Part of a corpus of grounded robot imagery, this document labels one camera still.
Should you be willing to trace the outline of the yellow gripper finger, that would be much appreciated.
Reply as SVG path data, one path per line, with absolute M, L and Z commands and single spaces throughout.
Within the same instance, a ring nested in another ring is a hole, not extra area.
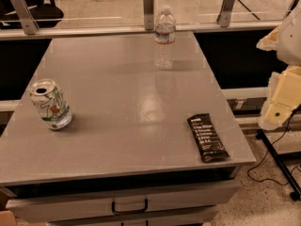
M 263 51 L 276 51 L 280 26 L 273 29 L 268 35 L 258 41 L 256 47 Z
M 301 105 L 301 68 L 290 65 L 282 73 L 272 72 L 267 99 L 258 124 L 264 130 L 276 130 Z

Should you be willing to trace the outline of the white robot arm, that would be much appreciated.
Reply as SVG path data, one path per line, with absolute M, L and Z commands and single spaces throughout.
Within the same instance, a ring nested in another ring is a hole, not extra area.
M 275 50 L 277 58 L 288 65 L 282 73 L 272 72 L 258 120 L 260 128 L 272 131 L 301 105 L 301 8 L 294 8 L 256 47 L 263 51 Z

